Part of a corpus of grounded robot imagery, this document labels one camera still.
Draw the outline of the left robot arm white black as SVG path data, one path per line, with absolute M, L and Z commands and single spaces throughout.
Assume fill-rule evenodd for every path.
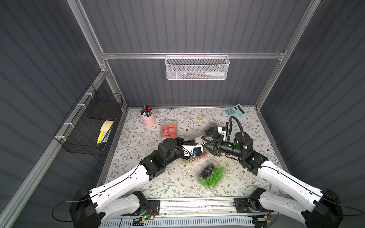
M 101 223 L 118 216 L 144 214 L 148 201 L 141 191 L 136 190 L 137 187 L 164 173 L 175 160 L 188 160 L 202 152 L 203 145 L 195 140 L 163 140 L 131 171 L 91 190 L 78 190 L 69 208 L 73 226 L 98 228 Z

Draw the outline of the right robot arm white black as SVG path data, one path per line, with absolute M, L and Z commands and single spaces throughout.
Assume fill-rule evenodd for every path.
M 338 195 L 332 190 L 322 191 L 297 179 L 253 149 L 253 140 L 245 132 L 238 132 L 234 141 L 221 134 L 202 136 L 200 144 L 212 155 L 225 154 L 237 159 L 248 172 L 259 176 L 290 195 L 288 199 L 256 188 L 246 205 L 252 212 L 275 211 L 295 219 L 308 228 L 337 228 L 344 218 Z

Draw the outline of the white sticker sheet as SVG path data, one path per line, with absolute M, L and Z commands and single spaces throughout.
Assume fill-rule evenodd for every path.
M 202 140 L 201 139 L 201 136 L 200 137 L 197 137 L 197 138 L 195 138 L 194 140 L 192 140 L 192 141 L 189 141 L 188 143 L 187 143 L 187 145 L 184 145 L 183 146 L 183 148 L 187 151 L 187 153 L 188 154 L 191 154 L 192 156 L 193 156 L 193 154 L 192 154 L 192 149 L 194 148 L 194 147 L 196 147 L 196 146 L 199 146 L 199 145 L 202 145 L 202 146 L 204 146 L 205 144 L 206 144 L 207 142 L 206 141 L 204 141 L 204 140 Z

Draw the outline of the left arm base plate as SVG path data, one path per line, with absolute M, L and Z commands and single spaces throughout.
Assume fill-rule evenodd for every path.
M 123 214 L 123 216 L 156 216 L 159 215 L 161 208 L 160 200 L 147 200 L 147 206 L 143 206 L 139 211 Z

